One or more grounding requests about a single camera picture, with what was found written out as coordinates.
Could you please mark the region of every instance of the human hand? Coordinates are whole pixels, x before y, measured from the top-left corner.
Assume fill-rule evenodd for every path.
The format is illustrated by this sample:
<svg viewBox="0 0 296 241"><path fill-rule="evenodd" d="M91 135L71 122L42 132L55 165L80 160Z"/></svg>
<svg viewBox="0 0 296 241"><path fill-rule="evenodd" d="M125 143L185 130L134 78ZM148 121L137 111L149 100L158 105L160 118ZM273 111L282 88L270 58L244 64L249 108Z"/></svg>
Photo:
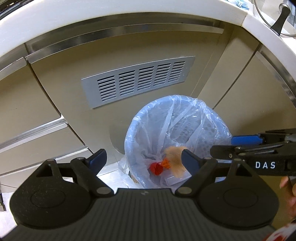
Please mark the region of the human hand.
<svg viewBox="0 0 296 241"><path fill-rule="evenodd" d="M282 177L279 187L287 187L285 191L287 213L291 219L294 219L296 217L296 184L292 187L289 178Z"/></svg>

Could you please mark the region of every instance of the red plastic cap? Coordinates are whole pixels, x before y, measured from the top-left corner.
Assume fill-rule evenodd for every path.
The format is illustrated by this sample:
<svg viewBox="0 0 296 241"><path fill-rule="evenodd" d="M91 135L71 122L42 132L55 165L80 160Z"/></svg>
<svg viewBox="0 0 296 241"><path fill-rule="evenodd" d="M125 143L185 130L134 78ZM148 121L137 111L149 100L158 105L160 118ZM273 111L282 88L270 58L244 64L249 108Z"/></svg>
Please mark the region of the red plastic cap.
<svg viewBox="0 0 296 241"><path fill-rule="evenodd" d="M149 169L153 174L155 174L157 176L163 172L163 167L157 162L153 162L150 165Z"/></svg>

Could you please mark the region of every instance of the brown fuzzy object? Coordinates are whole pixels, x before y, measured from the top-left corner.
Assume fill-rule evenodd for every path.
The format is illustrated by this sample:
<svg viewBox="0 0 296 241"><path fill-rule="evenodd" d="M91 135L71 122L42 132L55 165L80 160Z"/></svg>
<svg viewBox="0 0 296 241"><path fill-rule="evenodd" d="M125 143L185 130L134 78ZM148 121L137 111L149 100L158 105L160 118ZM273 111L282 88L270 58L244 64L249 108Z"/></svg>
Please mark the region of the brown fuzzy object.
<svg viewBox="0 0 296 241"><path fill-rule="evenodd" d="M170 169L175 177L182 177L186 168L182 164L181 154L184 149L187 149L185 146L170 146L165 149L165 157L170 162Z"/></svg>

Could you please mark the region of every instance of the ribbed black surface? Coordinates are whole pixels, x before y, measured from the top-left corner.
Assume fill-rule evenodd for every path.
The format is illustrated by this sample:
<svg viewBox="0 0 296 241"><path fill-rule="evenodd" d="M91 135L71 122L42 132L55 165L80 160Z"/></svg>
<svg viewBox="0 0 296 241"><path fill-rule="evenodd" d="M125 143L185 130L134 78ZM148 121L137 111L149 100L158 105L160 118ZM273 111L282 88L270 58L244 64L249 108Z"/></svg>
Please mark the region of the ribbed black surface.
<svg viewBox="0 0 296 241"><path fill-rule="evenodd" d="M81 220L67 227L36 230L16 227L3 241L262 241L274 230L231 230L207 220L190 199L170 190L119 189L99 199Z"/></svg>

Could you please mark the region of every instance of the ventilation grille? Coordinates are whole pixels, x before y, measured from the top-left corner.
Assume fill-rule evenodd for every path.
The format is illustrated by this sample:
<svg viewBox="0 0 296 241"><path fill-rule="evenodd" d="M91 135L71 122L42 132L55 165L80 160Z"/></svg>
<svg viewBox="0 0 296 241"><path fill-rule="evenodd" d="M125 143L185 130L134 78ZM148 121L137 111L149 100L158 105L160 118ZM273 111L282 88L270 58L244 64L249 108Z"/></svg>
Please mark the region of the ventilation grille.
<svg viewBox="0 0 296 241"><path fill-rule="evenodd" d="M195 56L159 60L111 70L82 79L89 106L184 82Z"/></svg>

